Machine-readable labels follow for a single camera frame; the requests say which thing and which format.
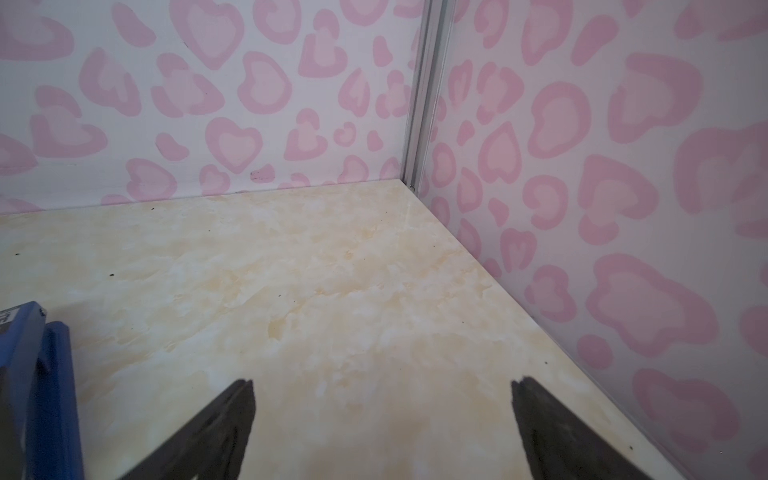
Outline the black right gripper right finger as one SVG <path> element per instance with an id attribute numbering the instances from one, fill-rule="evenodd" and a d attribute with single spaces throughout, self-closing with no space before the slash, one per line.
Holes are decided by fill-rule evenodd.
<path id="1" fill-rule="evenodd" d="M 512 409 L 534 479 L 648 477 L 536 379 L 513 380 L 511 394 Z"/>

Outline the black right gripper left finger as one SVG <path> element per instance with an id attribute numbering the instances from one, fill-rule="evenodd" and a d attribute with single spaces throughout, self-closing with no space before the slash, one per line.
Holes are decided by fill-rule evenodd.
<path id="1" fill-rule="evenodd" d="M 125 479 L 236 479 L 253 421 L 253 382 L 233 382 Z"/>

